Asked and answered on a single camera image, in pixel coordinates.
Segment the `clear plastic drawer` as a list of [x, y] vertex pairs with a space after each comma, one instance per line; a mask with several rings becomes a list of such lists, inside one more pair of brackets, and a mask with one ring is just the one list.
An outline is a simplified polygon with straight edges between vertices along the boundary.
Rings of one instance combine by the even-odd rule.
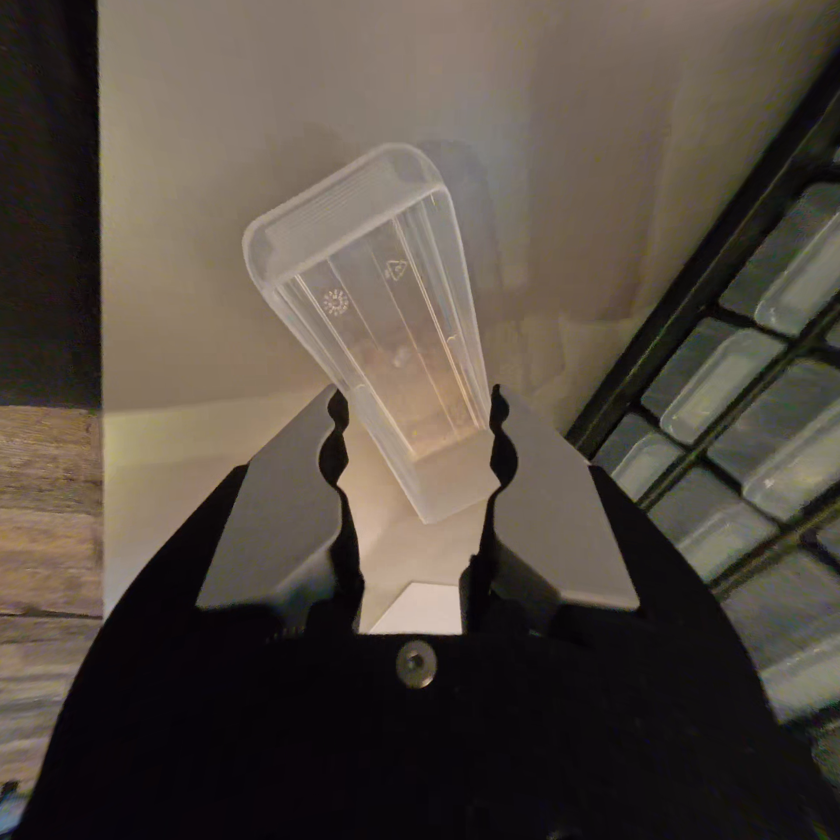
[[490, 387], [452, 196], [418, 148], [373, 148], [245, 229], [270, 309], [339, 387], [424, 523], [497, 486]]

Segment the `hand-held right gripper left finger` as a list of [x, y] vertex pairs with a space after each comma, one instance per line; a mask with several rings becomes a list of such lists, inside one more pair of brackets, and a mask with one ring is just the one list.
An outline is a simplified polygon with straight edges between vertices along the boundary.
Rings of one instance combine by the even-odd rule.
[[284, 634], [357, 634], [364, 577], [350, 502], [350, 408], [316, 395], [248, 462], [196, 598], [201, 613], [266, 613]]

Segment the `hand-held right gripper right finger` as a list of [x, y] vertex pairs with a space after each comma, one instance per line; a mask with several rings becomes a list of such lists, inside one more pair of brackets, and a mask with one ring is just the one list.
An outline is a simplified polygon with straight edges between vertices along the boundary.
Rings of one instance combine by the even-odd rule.
[[489, 426], [499, 486], [459, 578], [462, 632], [511, 622], [550, 634], [567, 606], [635, 613], [640, 599], [590, 461], [504, 385], [491, 390]]

